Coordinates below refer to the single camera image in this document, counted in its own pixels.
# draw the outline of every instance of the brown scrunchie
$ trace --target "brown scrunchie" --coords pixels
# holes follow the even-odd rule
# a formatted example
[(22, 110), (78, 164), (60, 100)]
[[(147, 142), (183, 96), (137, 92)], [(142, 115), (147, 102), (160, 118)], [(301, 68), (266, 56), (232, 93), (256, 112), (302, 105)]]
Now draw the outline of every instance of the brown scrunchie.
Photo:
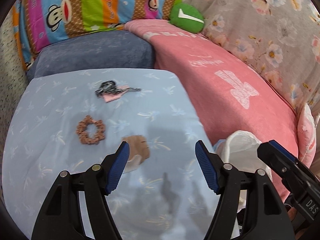
[[(86, 131), (89, 124), (94, 124), (97, 127), (97, 131), (93, 138), (90, 138)], [(99, 141), (105, 139), (106, 136), (103, 134), (105, 130), (106, 126), (103, 124), (102, 120), (96, 121), (92, 119), (90, 115), (86, 115), (86, 117), (78, 123), (76, 134), (79, 135), (79, 139), (82, 144), (98, 144)]]

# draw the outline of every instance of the white plastic bag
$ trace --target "white plastic bag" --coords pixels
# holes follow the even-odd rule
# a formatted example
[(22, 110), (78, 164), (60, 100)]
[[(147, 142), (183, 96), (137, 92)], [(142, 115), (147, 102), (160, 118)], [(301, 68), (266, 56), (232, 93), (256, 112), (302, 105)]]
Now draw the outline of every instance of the white plastic bag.
[[(214, 146), (223, 163), (230, 163), (240, 171), (255, 173), (258, 169), (265, 170), (272, 181), (271, 169), (257, 156), (261, 141), (247, 131), (236, 131), (226, 140), (219, 140)], [(240, 192), (238, 212), (245, 208), (246, 190)]]
[(127, 161), (126, 166), (124, 167), (123, 173), (127, 173), (130, 171), (135, 171), (139, 168), (139, 165), (141, 163), (142, 156), (141, 155), (135, 155), (133, 158), (129, 161)]

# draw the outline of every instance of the pink towel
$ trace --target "pink towel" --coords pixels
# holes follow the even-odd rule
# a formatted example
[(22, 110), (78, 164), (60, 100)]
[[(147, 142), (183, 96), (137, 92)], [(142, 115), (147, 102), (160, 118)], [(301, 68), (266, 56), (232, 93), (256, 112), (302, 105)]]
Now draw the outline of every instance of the pink towel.
[[(262, 142), (274, 139), (298, 155), (294, 111), (245, 63), (202, 35), (164, 20), (135, 20), (124, 29), (153, 45), (156, 68), (179, 77), (212, 144), (245, 130)], [(272, 176), (285, 200), (289, 192), (280, 177)]]

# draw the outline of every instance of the bed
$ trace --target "bed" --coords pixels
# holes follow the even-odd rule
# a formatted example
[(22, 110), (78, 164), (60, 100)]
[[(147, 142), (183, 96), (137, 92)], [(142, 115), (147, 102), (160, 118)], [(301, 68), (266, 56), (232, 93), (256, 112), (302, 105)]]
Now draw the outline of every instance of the bed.
[[(141, 88), (105, 103), (102, 81)], [(76, 126), (87, 114), (106, 124), (106, 140), (82, 145)], [(201, 139), (212, 151), (196, 111), (173, 73), (149, 69), (94, 69), (31, 81), (13, 116), (4, 153), (6, 208), (30, 239), (42, 202), (62, 170), (78, 173), (114, 153), (121, 138), (144, 135), (151, 155), (124, 174), (107, 197), (123, 240), (203, 239), (219, 197), (195, 157)], [(84, 197), (86, 235), (93, 237)]]

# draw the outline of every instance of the hair clip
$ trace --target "hair clip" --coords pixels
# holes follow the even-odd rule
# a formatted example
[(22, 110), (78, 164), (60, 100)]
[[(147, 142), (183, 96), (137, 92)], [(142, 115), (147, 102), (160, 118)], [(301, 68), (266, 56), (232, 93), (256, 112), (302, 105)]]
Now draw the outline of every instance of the hair clip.
[(103, 94), (117, 95), (126, 91), (141, 91), (141, 88), (118, 88), (113, 80), (102, 82), (99, 89), (95, 91), (97, 97), (101, 97)]

